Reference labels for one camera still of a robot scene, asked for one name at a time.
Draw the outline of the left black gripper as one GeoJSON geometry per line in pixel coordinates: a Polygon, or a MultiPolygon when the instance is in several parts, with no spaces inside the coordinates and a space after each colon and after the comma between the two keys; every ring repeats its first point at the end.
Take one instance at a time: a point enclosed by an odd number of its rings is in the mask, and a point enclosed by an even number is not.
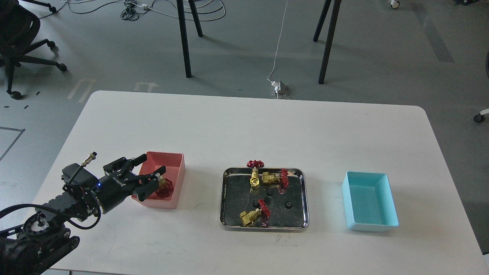
{"type": "Polygon", "coordinates": [[[103,214],[120,205],[135,190],[138,200],[143,202],[160,188],[159,182],[166,173],[166,166],[150,174],[140,175],[139,178],[133,173],[133,169],[146,160],[147,154],[141,154],[131,159],[119,158],[103,166],[105,175],[93,190],[103,214]]]}

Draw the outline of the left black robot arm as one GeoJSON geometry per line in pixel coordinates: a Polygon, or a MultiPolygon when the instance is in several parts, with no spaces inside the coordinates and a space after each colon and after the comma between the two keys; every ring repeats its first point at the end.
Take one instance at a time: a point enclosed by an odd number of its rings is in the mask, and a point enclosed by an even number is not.
{"type": "Polygon", "coordinates": [[[24,223],[1,231],[2,275],[42,274],[80,243],[65,223],[89,230],[127,197],[147,199],[160,188],[166,173],[162,166],[149,174],[134,174],[134,167],[147,160],[147,155],[142,154],[103,166],[105,175],[98,179],[86,170],[96,155],[92,152],[81,164],[73,163],[62,170],[63,193],[54,199],[43,205],[19,204],[1,211],[1,217],[5,217],[20,209],[35,209],[24,223]]]}

